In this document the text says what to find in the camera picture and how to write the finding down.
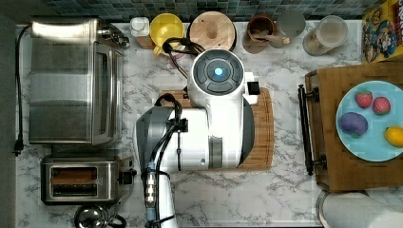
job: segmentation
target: bottle cap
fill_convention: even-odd
[[[130,21],[130,30],[133,36],[146,36],[150,32],[148,18],[135,17]]]

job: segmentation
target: power cord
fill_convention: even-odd
[[[18,92],[18,138],[14,145],[14,153],[15,157],[21,154],[21,151],[24,150],[24,139],[23,139],[23,102],[22,102],[22,88],[21,88],[21,75],[20,75],[20,45],[21,39],[27,29],[29,29],[30,25],[25,26],[18,36],[17,43],[15,44],[15,79],[17,81],[17,92]]]
[[[171,43],[180,43],[182,46],[185,46],[188,48],[188,50],[178,50],[174,49],[171,46]],[[201,45],[192,42],[189,38],[169,38],[163,43],[163,51],[169,55],[169,57],[172,60],[172,63],[174,63],[175,67],[178,69],[178,71],[181,73],[181,75],[184,78],[188,78],[189,76],[187,73],[181,68],[174,56],[172,55],[172,52],[177,52],[177,53],[183,53],[183,54],[191,54],[191,55],[199,55],[200,53],[204,52],[205,49]]]
[[[182,105],[175,99],[175,97],[170,94],[170,93],[165,93],[163,96],[161,96],[156,103],[154,104],[155,106],[161,106],[162,105],[162,100],[165,100],[167,102],[171,102],[174,104],[174,112],[175,112],[175,118],[173,120],[170,120],[167,123],[167,130],[165,132],[165,134],[163,134],[162,138],[157,142],[156,146],[153,148],[153,151],[151,153],[150,156],[150,160],[153,162],[155,161],[156,157],[157,157],[157,152],[158,150],[161,148],[160,151],[160,155],[159,158],[157,160],[157,164],[156,164],[156,170],[155,170],[155,174],[156,174],[156,190],[155,190],[155,199],[156,199],[156,215],[155,218],[156,220],[153,221],[149,221],[145,227],[159,227],[159,225],[167,220],[173,219],[175,217],[175,215],[167,217],[167,218],[163,218],[160,219],[160,206],[159,206],[159,193],[160,193],[160,174],[165,175],[164,172],[160,171],[161,168],[161,162],[163,160],[163,153],[166,149],[166,147],[168,146],[172,135],[175,132],[181,132],[181,131],[187,131],[187,119],[181,119],[181,115],[182,115]]]

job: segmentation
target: blue plate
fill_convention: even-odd
[[[355,101],[359,90],[366,89],[373,93],[373,98],[386,97],[391,103],[389,114],[378,116],[373,112],[373,106],[361,108]],[[347,112],[361,114],[367,119],[368,130],[361,137],[354,138],[344,133],[338,125],[338,120]],[[389,144],[383,134],[388,126],[403,126],[403,91],[390,83],[370,81],[352,88],[341,100],[336,113],[336,128],[338,137],[354,155],[370,162],[384,162],[399,156],[403,148]]]

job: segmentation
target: blue light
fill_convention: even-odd
[[[219,68],[219,67],[217,67],[216,69],[214,69],[214,73],[215,73],[217,76],[221,76],[221,75],[222,75],[222,69]]]

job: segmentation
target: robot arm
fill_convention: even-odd
[[[189,99],[198,108],[182,110],[172,95],[164,95],[160,99],[173,102],[174,108],[154,106],[136,122],[146,226],[177,227],[170,173],[236,168],[246,159],[255,136],[249,103],[257,102],[251,92],[257,80],[243,72],[233,53],[207,50],[195,59],[188,78]]]

